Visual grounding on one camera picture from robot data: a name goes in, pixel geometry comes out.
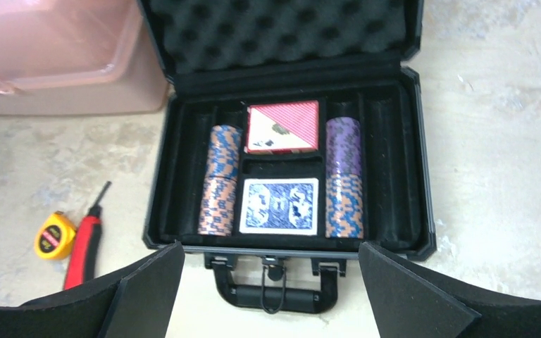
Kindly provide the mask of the black poker set case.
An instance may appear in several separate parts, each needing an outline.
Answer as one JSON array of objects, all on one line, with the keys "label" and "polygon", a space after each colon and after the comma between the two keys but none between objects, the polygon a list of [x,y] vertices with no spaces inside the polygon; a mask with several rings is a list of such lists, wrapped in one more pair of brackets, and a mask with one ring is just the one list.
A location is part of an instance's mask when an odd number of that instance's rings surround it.
[{"label": "black poker set case", "polygon": [[[267,313],[323,313],[362,241],[423,261],[436,250],[418,73],[422,1],[140,1],[169,98],[143,240],[204,254],[229,304]],[[234,212],[247,179],[318,180],[312,236],[199,234],[211,130],[247,135],[248,108],[319,103],[318,148],[256,155],[239,147]],[[361,134],[363,236],[325,235],[326,123],[353,118]]]}]

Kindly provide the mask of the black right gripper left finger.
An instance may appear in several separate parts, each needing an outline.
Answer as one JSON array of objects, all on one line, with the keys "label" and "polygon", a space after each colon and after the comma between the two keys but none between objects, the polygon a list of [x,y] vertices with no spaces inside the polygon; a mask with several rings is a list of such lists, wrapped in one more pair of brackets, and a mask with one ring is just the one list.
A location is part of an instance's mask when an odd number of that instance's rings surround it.
[{"label": "black right gripper left finger", "polygon": [[71,289],[0,306],[0,337],[164,337],[185,252],[164,248]]}]

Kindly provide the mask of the blue playing card deck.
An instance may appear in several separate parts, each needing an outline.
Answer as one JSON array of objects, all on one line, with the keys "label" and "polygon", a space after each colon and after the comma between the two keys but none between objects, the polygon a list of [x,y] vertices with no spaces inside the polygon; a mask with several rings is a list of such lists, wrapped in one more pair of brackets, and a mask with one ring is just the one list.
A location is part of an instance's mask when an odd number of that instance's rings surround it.
[{"label": "blue playing card deck", "polygon": [[239,233],[315,236],[318,200],[315,177],[246,179]]}]

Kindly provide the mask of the red playing card deck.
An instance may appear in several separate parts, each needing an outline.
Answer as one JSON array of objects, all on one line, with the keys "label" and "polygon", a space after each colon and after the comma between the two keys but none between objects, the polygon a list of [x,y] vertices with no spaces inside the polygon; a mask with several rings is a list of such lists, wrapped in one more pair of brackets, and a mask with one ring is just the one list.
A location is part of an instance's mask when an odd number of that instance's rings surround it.
[{"label": "red playing card deck", "polygon": [[248,154],[295,154],[316,151],[319,145],[317,100],[247,107]]}]

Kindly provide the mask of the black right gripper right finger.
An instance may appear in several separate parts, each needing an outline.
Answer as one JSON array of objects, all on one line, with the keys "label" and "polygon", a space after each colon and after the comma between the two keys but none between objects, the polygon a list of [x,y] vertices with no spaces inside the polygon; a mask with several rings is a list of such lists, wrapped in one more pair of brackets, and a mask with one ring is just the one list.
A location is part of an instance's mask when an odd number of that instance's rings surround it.
[{"label": "black right gripper right finger", "polygon": [[462,282],[371,242],[359,264],[381,337],[541,337],[541,300]]}]

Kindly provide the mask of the purple poker chip stack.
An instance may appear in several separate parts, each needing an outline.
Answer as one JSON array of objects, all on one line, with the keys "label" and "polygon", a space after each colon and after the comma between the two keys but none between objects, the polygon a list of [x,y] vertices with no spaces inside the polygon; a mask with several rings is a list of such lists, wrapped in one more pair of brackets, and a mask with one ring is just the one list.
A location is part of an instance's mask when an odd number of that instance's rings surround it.
[{"label": "purple poker chip stack", "polygon": [[361,127],[350,117],[332,118],[326,123],[327,175],[362,174]]}]

